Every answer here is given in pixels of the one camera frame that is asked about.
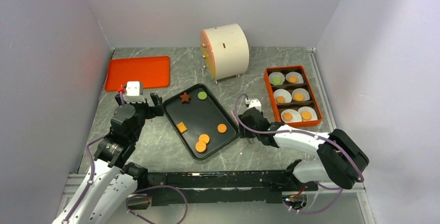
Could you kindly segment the orange cookie box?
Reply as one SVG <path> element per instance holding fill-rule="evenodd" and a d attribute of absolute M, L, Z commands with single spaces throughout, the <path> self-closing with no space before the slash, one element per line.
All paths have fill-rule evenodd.
<path fill-rule="evenodd" d="M 269 67 L 264 81 L 276 121 L 294 128 L 321 123 L 322 114 L 303 66 Z"/>

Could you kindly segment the orange flower cookie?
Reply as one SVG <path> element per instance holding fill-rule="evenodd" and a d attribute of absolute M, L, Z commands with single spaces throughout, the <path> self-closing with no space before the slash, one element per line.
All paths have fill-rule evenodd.
<path fill-rule="evenodd" d="M 276 102 L 278 104 L 283 104 L 283 103 L 285 103 L 285 98 L 283 96 L 277 96 L 276 97 Z"/>
<path fill-rule="evenodd" d="M 290 112 L 283 113 L 282 117 L 283 117 L 284 121 L 287 121 L 287 122 L 289 122 L 293 119 L 293 116 Z"/>

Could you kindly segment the orange shell cookie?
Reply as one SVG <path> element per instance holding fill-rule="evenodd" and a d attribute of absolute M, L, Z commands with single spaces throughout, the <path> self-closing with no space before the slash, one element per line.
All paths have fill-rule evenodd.
<path fill-rule="evenodd" d="M 291 76 L 291 77 L 288 79 L 288 81 L 289 81 L 290 83 L 297 83 L 297 82 L 298 82 L 298 79 L 297 79 L 295 76 Z"/>

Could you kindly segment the green sandwich cookie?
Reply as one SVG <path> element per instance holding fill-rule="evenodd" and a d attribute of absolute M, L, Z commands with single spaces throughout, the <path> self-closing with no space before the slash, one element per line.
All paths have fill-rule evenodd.
<path fill-rule="evenodd" d="M 280 85 L 282 83 L 282 80 L 280 77 L 273 77 L 272 82 L 274 85 Z"/>

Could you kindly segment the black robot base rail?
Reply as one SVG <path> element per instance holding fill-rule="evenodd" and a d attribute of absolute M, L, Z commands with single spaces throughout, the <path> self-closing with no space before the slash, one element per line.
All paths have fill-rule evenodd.
<path fill-rule="evenodd" d="M 137 189 L 153 206 L 184 203 L 281 203 L 297 193 L 317 191 L 315 183 L 295 182 L 284 170 L 230 172 L 167 172 L 138 178 Z"/>

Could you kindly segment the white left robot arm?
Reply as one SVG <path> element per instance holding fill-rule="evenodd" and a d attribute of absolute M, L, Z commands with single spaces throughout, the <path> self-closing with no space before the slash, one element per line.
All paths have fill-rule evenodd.
<path fill-rule="evenodd" d="M 151 93 L 150 97 L 152 106 L 140 91 L 119 92 L 115 96 L 118 107 L 110 121 L 109 132 L 86 145 L 89 171 L 53 223 L 86 223 L 100 216 L 92 211 L 135 151 L 145 121 L 164 115 L 162 98 L 156 93 Z"/>

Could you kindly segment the black baking tray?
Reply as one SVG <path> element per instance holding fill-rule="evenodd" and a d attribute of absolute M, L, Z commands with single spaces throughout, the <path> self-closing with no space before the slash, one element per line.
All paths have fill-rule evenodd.
<path fill-rule="evenodd" d="M 199 100 L 198 92 L 205 91 L 208 94 L 206 100 Z M 189 104 L 182 104 L 180 95 L 187 92 L 191 95 Z M 239 136 L 239 130 L 232 117 L 226 112 L 213 93 L 206 85 L 198 83 L 184 91 L 170 97 L 163 102 L 164 114 L 178 133 L 179 138 L 195 160 L 204 160 L 221 148 L 231 143 Z M 179 134 L 176 125 L 184 122 L 187 132 Z M 219 133 L 217 126 L 224 123 L 228 130 Z M 195 144 L 201 134 L 207 134 L 210 142 L 204 153 L 197 153 Z"/>

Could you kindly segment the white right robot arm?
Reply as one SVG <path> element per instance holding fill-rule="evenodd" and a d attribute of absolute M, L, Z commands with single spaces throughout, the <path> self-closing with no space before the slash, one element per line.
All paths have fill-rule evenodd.
<path fill-rule="evenodd" d="M 286 186 L 298 190 L 305 183 L 332 181 L 339 188 L 352 189 L 364 181 L 368 156 L 343 130 L 329 133 L 310 132 L 281 122 L 270 123 L 255 107 L 236 116 L 241 134 L 255 137 L 275 148 L 296 149 L 316 157 L 313 161 L 296 160 L 286 169 Z"/>

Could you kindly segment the orange tray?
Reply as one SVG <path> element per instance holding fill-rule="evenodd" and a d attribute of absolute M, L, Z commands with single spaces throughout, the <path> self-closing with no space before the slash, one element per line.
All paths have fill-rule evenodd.
<path fill-rule="evenodd" d="M 117 91 L 128 81 L 139 81 L 144 89 L 168 87 L 170 58 L 158 56 L 111 60 L 104 89 L 107 92 Z"/>

